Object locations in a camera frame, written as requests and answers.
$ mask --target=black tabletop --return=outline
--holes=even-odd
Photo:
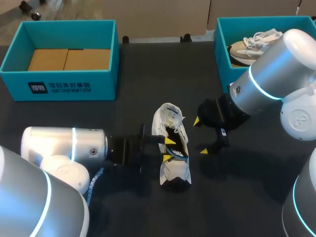
[[[0,47],[3,59],[7,47]],[[281,104],[231,132],[231,147],[200,155],[214,129],[193,127],[198,105],[221,95],[212,42],[122,44],[117,99],[105,102],[14,102],[0,81],[0,144],[20,153],[28,126],[102,128],[127,135],[141,123],[150,134],[165,102],[180,107],[189,137],[192,186],[159,186],[157,146],[146,148],[144,176],[108,169],[94,188],[89,237],[283,237],[282,203],[316,142],[282,129]]]

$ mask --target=teal box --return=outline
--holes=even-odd
[[[309,16],[224,17],[217,19],[214,53],[223,92],[227,92],[227,86],[247,70],[247,67],[232,67],[227,46],[243,40],[244,37],[252,37],[256,32],[265,32],[272,28],[283,33],[290,29],[299,29],[316,39],[316,25]]]
[[[35,49],[111,49],[108,70],[28,72]],[[22,22],[0,75],[15,101],[114,100],[119,67],[115,20]]]

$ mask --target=logo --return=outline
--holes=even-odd
[[[171,149],[171,152],[174,153],[177,156],[183,157],[182,153],[179,151],[175,151],[174,149]]]
[[[28,82],[28,85],[33,94],[47,94],[44,82]]]
[[[305,122],[306,120],[307,120],[306,115],[301,115],[299,118],[295,118],[294,126],[298,127],[302,125],[302,123]]]
[[[291,127],[297,131],[306,131],[311,126],[310,115],[303,110],[294,110],[289,116]]]

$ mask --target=shoe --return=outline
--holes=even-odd
[[[266,32],[257,32],[252,38],[243,38],[243,41],[233,43],[228,47],[231,63],[249,67],[281,36],[282,32],[272,29]]]
[[[188,136],[185,132],[181,110],[173,104],[163,104],[155,113],[152,135],[162,135],[173,144],[159,144],[165,154],[160,166],[160,185],[166,189],[182,191],[190,187]]]

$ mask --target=shoe tongue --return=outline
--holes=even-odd
[[[181,124],[182,113],[179,108],[174,105],[167,105],[165,111],[161,112],[161,119],[165,127],[170,127],[172,129],[177,129]]]
[[[266,31],[266,32],[261,33],[259,36],[260,36],[260,37],[265,37],[265,36],[273,35],[273,34],[275,34],[275,33],[277,33],[277,30],[276,30],[275,28],[273,28],[273,29],[271,29],[271,30],[269,30],[269,31]]]
[[[273,40],[277,40],[281,36],[282,36],[282,32],[276,32],[275,34],[265,37],[265,41],[270,42]]]

